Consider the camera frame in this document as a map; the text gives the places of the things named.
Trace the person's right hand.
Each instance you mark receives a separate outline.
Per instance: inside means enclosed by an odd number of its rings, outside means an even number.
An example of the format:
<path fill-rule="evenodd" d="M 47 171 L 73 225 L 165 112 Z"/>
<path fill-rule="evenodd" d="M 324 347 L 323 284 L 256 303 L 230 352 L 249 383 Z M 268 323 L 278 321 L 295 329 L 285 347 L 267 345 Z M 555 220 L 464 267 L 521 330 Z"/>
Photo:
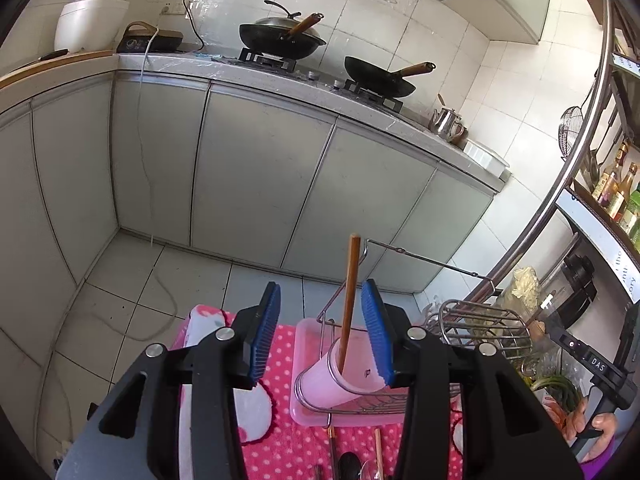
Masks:
<path fill-rule="evenodd" d="M 591 422 L 587 422 L 587 406 L 588 399 L 583 398 L 577 405 L 577 408 L 575 408 L 574 411 L 572 411 L 565 419 L 565 426 L 563 429 L 563 436 L 567 442 L 576 439 L 577 435 L 584 431 L 587 425 L 590 425 L 599 433 L 598 438 L 594 441 L 592 447 L 584 456 L 582 456 L 582 459 L 580 460 L 582 463 L 595 460 L 606 451 L 614 438 L 618 425 L 617 418 L 613 413 L 597 414 L 593 417 Z"/>

